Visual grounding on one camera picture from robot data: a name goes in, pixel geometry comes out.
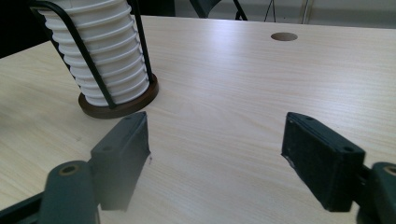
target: wood grain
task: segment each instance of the wood grain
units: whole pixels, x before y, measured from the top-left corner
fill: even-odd
[[[396,162],[396,31],[144,17],[160,93],[148,112],[152,162],[129,210],[103,223],[355,223],[331,214],[280,156],[286,113],[319,119]],[[294,33],[284,42],[274,33]],[[50,43],[0,60],[0,208],[118,122],[86,116]]]

